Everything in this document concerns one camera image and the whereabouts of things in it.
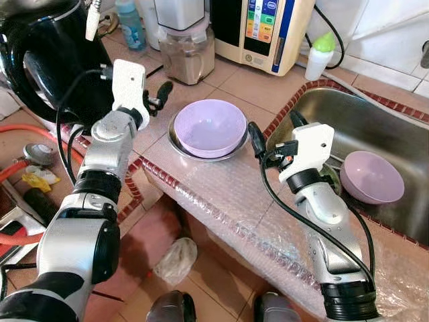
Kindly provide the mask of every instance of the countertop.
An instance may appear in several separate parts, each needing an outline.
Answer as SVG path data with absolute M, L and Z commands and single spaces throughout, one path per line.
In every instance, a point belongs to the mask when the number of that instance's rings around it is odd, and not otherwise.
M 113 34 L 104 43 L 113 58 L 130 59 L 120 34 Z M 137 62 L 150 72 L 162 61 L 158 52 L 149 49 Z M 346 70 L 331 72 L 360 89 L 423 112 L 429 110 L 429 100 L 418 95 Z M 161 70 L 146 80 L 145 87 L 149 93 L 155 93 L 166 80 Z M 303 248 L 304 234 L 299 224 L 274 205 L 265 192 L 251 144 L 248 142 L 234 158 L 204 163 L 179 155 L 166 135 L 171 117 L 200 99 L 229 101 L 249 121 L 256 121 L 265 129 L 305 83 L 304 69 L 298 66 L 285 77 L 275 77 L 217 57 L 215 70 L 199 84 L 186 86 L 174 82 L 164 110 L 138 133 L 134 150 L 138 154 L 135 158 L 141 156 L 136 164 L 143 163 L 156 177 L 160 189 L 239 252 L 264 278 L 316 316 L 323 317 L 322 297 Z M 284 201 L 293 205 L 291 192 L 276 176 L 275 172 L 269 173 L 271 184 Z M 352 221 L 352 225 L 367 262 L 365 236 L 356 222 Z M 400 321 L 419 321 L 415 316 L 424 315 L 428 305 L 424 291 L 429 286 L 428 252 L 372 222 L 369 226 L 376 245 L 379 312 Z

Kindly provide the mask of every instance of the stainless steel sink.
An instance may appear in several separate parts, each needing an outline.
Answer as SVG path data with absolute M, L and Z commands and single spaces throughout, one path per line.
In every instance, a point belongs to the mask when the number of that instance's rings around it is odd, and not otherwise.
M 307 91 L 294 109 L 308 122 L 335 128 L 333 155 L 344 159 L 353 151 L 367 150 L 395 166 L 405 182 L 405 194 L 396 203 L 373 206 L 354 200 L 346 192 L 342 197 L 368 216 L 429 245 L 429 131 L 334 89 Z M 290 140 L 292 130 L 286 116 L 269 137 L 268 148 Z

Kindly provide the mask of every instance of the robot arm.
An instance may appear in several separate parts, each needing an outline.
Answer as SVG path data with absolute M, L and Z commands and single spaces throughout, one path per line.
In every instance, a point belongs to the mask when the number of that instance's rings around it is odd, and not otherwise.
M 292 141 L 278 144 L 274 152 L 268 152 L 273 156 L 268 159 L 265 140 L 257 125 L 250 123 L 249 132 L 261 167 L 266 161 L 267 167 L 278 168 L 280 182 L 287 183 L 295 194 L 298 216 L 335 238 L 361 261 L 362 253 L 349 225 L 347 205 L 318 172 L 329 159 L 334 129 L 319 123 L 300 124 L 292 132 Z M 329 321 L 378 319 L 375 289 L 372 278 L 368 279 L 368 270 L 364 272 L 331 241 L 307 225 L 303 226 L 308 255 L 321 286 Z
M 0 303 L 0 321 L 82 321 L 94 285 L 115 273 L 117 201 L 137 129 L 149 123 L 144 79 L 143 66 L 115 61 L 113 110 L 93 125 L 73 192 L 40 241 L 37 280 Z

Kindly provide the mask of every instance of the lavender plastic bowl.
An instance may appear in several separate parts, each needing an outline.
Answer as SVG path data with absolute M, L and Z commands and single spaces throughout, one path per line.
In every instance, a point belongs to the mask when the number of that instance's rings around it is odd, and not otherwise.
M 218 99 L 193 102 L 177 114 L 174 131 L 185 149 L 201 158 L 233 151 L 247 130 L 243 112 Z
M 381 156 L 367 151 L 345 158 L 340 179 L 351 196 L 372 205 L 398 201 L 405 191 L 399 172 Z

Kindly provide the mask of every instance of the orange hose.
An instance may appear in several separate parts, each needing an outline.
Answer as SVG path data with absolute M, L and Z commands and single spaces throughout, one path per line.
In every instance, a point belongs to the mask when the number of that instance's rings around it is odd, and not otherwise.
M 45 138 L 48 138 L 49 140 L 53 142 L 57 142 L 57 139 L 54 138 L 48 130 L 42 129 L 41 127 L 37 127 L 30 124 L 11 124 L 11 125 L 2 125 L 0 126 L 0 133 L 6 132 L 6 131 L 12 131 L 15 129 L 24 129 L 28 131 L 33 131 L 36 133 L 41 134 Z M 62 142 L 62 146 L 64 149 L 67 148 L 67 144 Z M 72 150 L 72 157 L 79 163 L 82 164 L 83 157 L 76 151 Z M 0 172 L 0 182 L 3 182 L 8 176 L 12 175 L 13 173 L 17 172 L 18 170 L 25 168 L 28 165 L 27 160 L 19 161 L 9 168 L 6 168 L 5 170 Z M 38 243 L 40 239 L 42 238 L 43 233 L 38 233 L 37 235 L 31 235 L 31 236 L 24 236 L 24 237 L 14 237 L 10 235 L 6 235 L 5 233 L 0 233 L 0 244 L 4 245 L 28 245 L 28 244 L 34 244 Z
M 11 245 L 11 246 L 16 246 L 16 245 L 24 246 L 24 245 L 40 242 L 42 236 L 43 236 L 43 233 L 38 233 L 36 235 L 23 236 L 23 237 L 10 236 L 10 235 L 6 235 L 5 233 L 0 233 L 0 244 Z
M 21 161 L 16 162 L 15 164 L 12 164 L 11 166 L 7 167 L 6 169 L 2 170 L 0 172 L 0 183 L 2 183 L 4 180 L 9 178 L 12 174 L 18 172 L 21 169 L 24 169 L 28 165 L 29 165 L 28 160 L 21 160 Z
M 57 142 L 56 138 L 53 137 L 48 130 L 42 129 L 41 127 L 30 125 L 30 124 L 11 124 L 11 125 L 2 125 L 0 126 L 0 133 L 6 132 L 6 131 L 12 131 L 15 129 L 26 129 L 28 131 L 33 131 L 36 133 L 39 133 L 43 135 L 45 138 L 48 138 L 49 140 L 53 142 Z M 67 144 L 62 142 L 62 146 L 64 149 L 67 149 Z M 72 150 L 72 157 L 79 163 L 82 164 L 83 157 L 76 151 Z

